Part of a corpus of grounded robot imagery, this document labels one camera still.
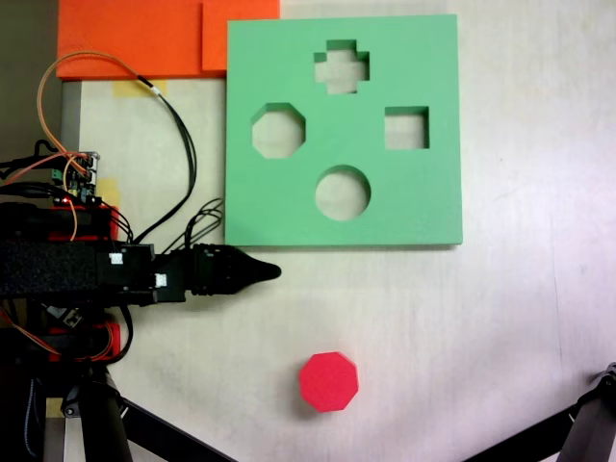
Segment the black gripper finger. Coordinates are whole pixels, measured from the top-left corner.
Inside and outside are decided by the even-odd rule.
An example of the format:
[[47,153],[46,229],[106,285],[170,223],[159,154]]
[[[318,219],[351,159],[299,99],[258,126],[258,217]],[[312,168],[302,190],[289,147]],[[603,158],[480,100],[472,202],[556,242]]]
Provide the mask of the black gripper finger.
[[241,290],[255,284],[275,280],[282,274],[282,269],[276,264],[258,260],[246,253],[242,253],[240,262]]

